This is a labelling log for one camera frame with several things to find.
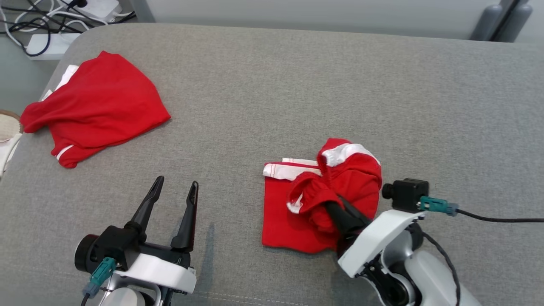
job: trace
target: cable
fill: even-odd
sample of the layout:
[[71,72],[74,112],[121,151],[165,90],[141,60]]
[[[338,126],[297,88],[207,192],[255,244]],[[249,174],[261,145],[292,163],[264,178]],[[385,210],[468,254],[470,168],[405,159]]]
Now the cable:
[[[68,13],[68,12],[65,12],[65,11],[55,11],[55,12],[51,12],[51,13],[48,13],[47,14],[48,16],[54,16],[54,15],[66,15],[66,16],[72,16],[72,17],[82,17],[78,14],[74,14],[74,13]],[[97,19],[97,18],[93,18],[93,17],[85,17],[89,20],[94,20],[96,22],[101,22],[103,23],[105,26],[109,25],[109,23],[107,23],[106,21],[103,21],[103,20],[100,20],[100,19]]]
[[[42,1],[43,1],[43,0],[37,0],[37,1],[34,2],[34,3],[32,3],[31,1],[29,1],[29,3],[30,3],[32,6],[30,6],[30,7],[28,8],[28,10],[30,11],[32,8],[34,8],[34,9],[35,9],[34,11],[35,11],[36,13],[40,14],[39,11],[42,11],[42,10],[38,9],[37,5],[38,5],[40,2],[42,2]],[[52,11],[54,7],[55,7],[55,2],[54,2],[53,0],[51,0],[51,7],[49,8],[49,11]],[[21,18],[23,18],[23,16],[25,16],[27,13],[29,13],[29,11],[23,12],[21,15],[17,16],[17,18],[15,19],[15,23],[19,23],[19,20],[20,20]],[[35,31],[35,30],[36,30],[36,29],[21,30],[21,32],[32,32],[32,31]]]
[[23,50],[25,50],[26,52],[26,49],[24,49],[24,46],[23,44],[18,41],[17,39],[15,39],[15,37],[13,37],[13,35],[9,32],[9,27],[8,27],[8,19],[6,18],[5,14],[4,14],[4,10],[2,9],[1,5],[0,5],[0,15],[2,16],[2,21],[4,22],[4,28],[5,28],[5,33],[6,35],[14,42],[16,43],[17,45],[19,45],[20,47],[23,48]]
[[81,20],[72,20],[72,21],[67,22],[66,25],[71,25],[72,23],[80,23],[86,30],[90,30],[89,26],[85,22],[83,22]]
[[487,222],[500,222],[500,223],[530,223],[530,222],[540,223],[540,222],[544,222],[544,218],[488,218],[488,217],[478,216],[478,215],[475,215],[473,213],[470,213],[468,211],[464,211],[464,210],[461,210],[461,209],[456,209],[455,211],[462,214],[462,215],[469,216],[471,218],[482,220],[482,221],[487,221]]
[[66,5],[68,5],[68,7],[69,7],[71,10],[73,10],[73,11],[75,11],[76,13],[78,13],[78,14],[81,15],[81,16],[79,16],[79,17],[84,17],[84,18],[87,18],[87,19],[89,19],[89,20],[94,20],[94,21],[97,21],[97,22],[102,22],[102,23],[104,23],[105,25],[108,25],[108,23],[107,23],[106,21],[103,21],[103,20],[100,20],[100,19],[96,19],[96,18],[92,18],[92,17],[89,17],[89,16],[85,15],[84,13],[78,11],[78,10],[74,7],[74,5],[70,6],[70,5],[69,5],[68,3],[66,3],[64,0],[57,0],[57,1],[58,1],[59,3],[62,2],[62,3],[64,3],[64,4],[66,4]]
[[130,20],[132,18],[135,18],[135,17],[136,17],[135,12],[132,12],[132,13],[128,14],[128,16],[124,17],[123,19],[110,23],[110,25],[116,25],[118,23],[123,23],[123,22],[125,22],[127,20]]
[[[49,16],[47,16],[47,13],[45,13],[45,12],[42,11],[42,10],[40,10],[36,5],[34,5],[34,3],[32,3],[31,0],[27,0],[27,2],[30,3],[30,4],[33,6],[34,9],[36,9],[37,11],[39,11],[39,13],[40,13],[41,15],[43,15],[44,17],[48,17],[48,18],[49,18]],[[51,18],[51,19],[49,19],[49,20],[51,20],[52,22],[54,22],[54,23],[56,23],[56,24],[58,24],[58,25],[60,25],[60,26],[65,26],[65,25],[63,25],[62,23],[60,23],[60,21],[57,21],[57,20],[55,20],[55,19],[52,19],[52,18]],[[76,33],[81,33],[81,31],[76,30],[76,29],[74,29],[74,28],[72,28],[72,27],[66,27],[66,28],[68,28],[68,29],[70,29],[70,30],[72,30],[72,31],[75,31]]]
[[85,293],[85,296],[83,297],[83,300],[81,301],[81,306],[85,306],[87,304],[87,300],[89,299],[91,295],[88,293]]
[[36,10],[31,10],[31,9],[18,9],[18,8],[11,8],[11,7],[5,7],[5,6],[2,6],[2,8],[4,10],[8,10],[8,11],[24,11],[28,14],[39,14]]
[[51,29],[49,28],[49,25],[47,23],[45,23],[45,27],[47,28],[47,42],[45,44],[45,47],[38,53],[28,53],[26,47],[23,45],[22,42],[20,42],[19,40],[17,40],[15,37],[13,37],[11,35],[11,33],[9,32],[9,29],[8,31],[6,32],[6,34],[9,36],[9,38],[11,38],[13,40],[14,43],[16,43],[17,45],[19,45],[22,49],[23,49],[23,52],[30,56],[30,57],[35,57],[35,56],[39,56],[39,55],[42,55],[45,53],[45,51],[47,51],[47,49],[49,48],[49,45],[51,43]]
[[[44,25],[40,25],[40,24],[37,24],[35,21],[37,20],[41,20],[40,17],[37,17],[37,18],[34,18],[30,21],[22,21],[22,22],[19,22],[19,23],[14,23],[14,22],[6,22],[8,24],[11,24],[13,26],[11,26],[9,28],[9,31],[10,32],[17,32],[19,31],[20,29],[23,29],[23,28],[37,28],[37,29],[43,29],[43,30],[50,30],[51,33],[59,33],[60,32],[60,28],[59,29],[53,29],[51,27],[47,27],[47,26],[44,26]],[[74,32],[74,31],[71,31],[69,30],[68,33],[81,33],[81,31],[78,31],[78,32]]]
[[449,258],[446,251],[440,246],[440,244],[438,244],[436,240],[434,240],[431,236],[429,236],[429,234],[423,231],[421,232],[421,234],[423,235],[423,237],[427,238],[427,240],[430,243],[434,244],[434,246],[440,252],[440,254],[444,256],[444,259],[446,260],[446,263],[448,264],[449,269],[452,271],[453,282],[455,283],[455,296],[457,298],[457,302],[455,303],[455,306],[459,306],[459,303],[461,302],[461,284],[459,283],[459,277],[457,276],[457,271],[455,270],[455,267],[453,266],[451,259]]
[[126,14],[115,14],[115,17],[126,17],[130,14],[132,14],[133,12],[130,12],[130,13],[126,13]]

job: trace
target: wall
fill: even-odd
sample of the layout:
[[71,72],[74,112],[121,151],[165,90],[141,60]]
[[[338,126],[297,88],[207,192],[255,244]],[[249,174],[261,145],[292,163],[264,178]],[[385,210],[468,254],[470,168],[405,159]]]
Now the wall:
[[499,0],[147,0],[156,22],[468,39]]
[[533,13],[523,26],[515,42],[539,42],[544,43],[544,1],[529,0],[533,7]]

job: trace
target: gray upholstery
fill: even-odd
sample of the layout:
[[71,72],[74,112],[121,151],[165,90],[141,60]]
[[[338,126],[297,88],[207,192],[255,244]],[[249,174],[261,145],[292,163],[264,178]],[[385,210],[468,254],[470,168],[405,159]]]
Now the gray upholstery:
[[[88,275],[73,265],[78,242],[122,226],[158,175],[150,242],[170,242],[190,183],[201,186],[198,284],[173,305],[379,305],[332,252],[261,245],[263,164],[313,159],[330,136],[362,143],[384,182],[428,180],[431,195],[482,215],[544,216],[542,46],[118,25],[78,38],[47,89],[101,50],[146,74],[172,119],[73,170],[50,155],[46,128],[23,136],[0,183],[0,296],[11,305],[79,304]],[[421,225],[483,305],[541,304],[544,225],[438,213]]]

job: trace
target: teal connector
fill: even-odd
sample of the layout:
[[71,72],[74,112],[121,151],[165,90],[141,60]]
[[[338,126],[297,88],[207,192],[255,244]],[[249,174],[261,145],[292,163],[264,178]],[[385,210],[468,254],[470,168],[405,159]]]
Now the teal connector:
[[100,291],[100,286],[113,275],[115,271],[116,263],[113,258],[106,257],[96,270],[91,274],[91,278],[87,283],[87,286],[83,289],[83,295],[89,294],[89,298],[94,298]]
[[443,212],[452,217],[457,216],[456,209],[459,208],[459,205],[455,203],[448,203],[446,200],[431,197],[421,197],[419,203],[419,209],[421,210]]

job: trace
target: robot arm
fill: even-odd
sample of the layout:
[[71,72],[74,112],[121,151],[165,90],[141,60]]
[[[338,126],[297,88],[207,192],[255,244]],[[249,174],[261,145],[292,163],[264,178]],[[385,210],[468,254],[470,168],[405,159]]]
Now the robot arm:
[[338,264],[349,277],[368,280],[386,306],[478,306],[462,285],[457,303],[451,271],[428,252],[418,250],[423,232],[417,222],[425,216],[419,206],[428,190],[428,182],[419,180],[387,184],[383,196],[393,198],[394,209],[373,221],[354,212],[344,199],[345,211],[335,203],[325,203],[342,234]]
[[[76,268],[91,273],[84,289],[84,302],[94,298],[99,289],[106,294],[100,306],[169,306],[173,293],[193,293],[195,270],[190,266],[194,245],[199,186],[193,182],[187,196],[187,208],[170,247],[146,242],[145,230],[153,205],[159,199],[164,177],[159,176],[132,219],[123,228],[109,226],[100,236],[87,235],[75,253]],[[105,288],[100,288],[104,281]],[[127,286],[155,291],[155,297]]]

